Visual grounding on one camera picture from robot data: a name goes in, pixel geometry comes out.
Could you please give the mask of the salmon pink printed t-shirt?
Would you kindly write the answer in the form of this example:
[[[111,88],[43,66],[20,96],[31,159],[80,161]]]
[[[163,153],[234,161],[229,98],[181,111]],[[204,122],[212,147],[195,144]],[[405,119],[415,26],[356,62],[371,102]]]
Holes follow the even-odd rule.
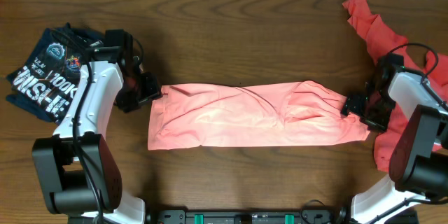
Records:
[[[314,81],[249,87],[178,84],[152,103],[148,149],[331,146],[369,135],[345,96]]]

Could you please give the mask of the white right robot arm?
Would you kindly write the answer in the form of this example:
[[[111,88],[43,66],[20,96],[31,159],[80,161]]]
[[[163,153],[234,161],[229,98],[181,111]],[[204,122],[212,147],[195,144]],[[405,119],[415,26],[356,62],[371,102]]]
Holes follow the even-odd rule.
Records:
[[[407,125],[388,174],[353,196],[336,223],[418,223],[414,206],[447,203],[447,156],[433,152],[434,145],[447,147],[447,104],[426,74],[405,67],[400,55],[381,57],[365,93],[348,96],[341,114],[355,114],[369,130],[385,132],[395,107]]]

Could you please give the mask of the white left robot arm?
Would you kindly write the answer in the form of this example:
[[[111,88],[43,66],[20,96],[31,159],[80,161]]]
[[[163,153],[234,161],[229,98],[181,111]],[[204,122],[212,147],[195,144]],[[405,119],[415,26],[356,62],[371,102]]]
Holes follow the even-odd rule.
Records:
[[[144,223],[145,202],[123,190],[105,134],[114,106],[137,110],[161,98],[161,87],[122,46],[87,49],[84,58],[66,117],[32,148],[46,208],[70,223]]]

